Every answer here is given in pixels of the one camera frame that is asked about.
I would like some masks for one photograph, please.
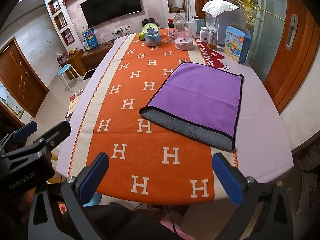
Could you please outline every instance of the door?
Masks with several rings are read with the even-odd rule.
[[[35,117],[49,90],[25,59],[15,38],[0,50],[0,80],[12,97]]]
[[[226,0],[239,6],[252,36],[247,63],[281,112],[316,55],[319,26],[301,0]]]

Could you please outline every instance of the purple towel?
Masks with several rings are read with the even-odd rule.
[[[243,79],[206,65],[182,63],[139,113],[169,130],[231,151]]]

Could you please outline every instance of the ceiling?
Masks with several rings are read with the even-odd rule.
[[[1,31],[4,31],[14,21],[42,5],[44,5],[44,0],[20,0],[4,23]]]

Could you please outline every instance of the blue gripper pad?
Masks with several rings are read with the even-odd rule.
[[[83,168],[79,173],[75,190],[78,190],[78,197],[81,205],[90,202],[108,168],[108,155],[99,153],[93,162],[88,167]]]
[[[244,198],[243,187],[230,170],[230,168],[234,167],[230,165],[222,153],[216,153],[212,157],[212,168],[226,191],[230,202],[240,206]]]
[[[31,134],[36,132],[38,129],[38,125],[35,121],[31,121],[30,123],[26,124],[25,126],[21,127],[13,134],[12,141],[14,143],[21,143],[26,140]]]

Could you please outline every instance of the metal can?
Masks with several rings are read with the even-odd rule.
[[[209,38],[208,38],[208,48],[216,49],[218,40],[218,32],[214,30],[209,30]]]

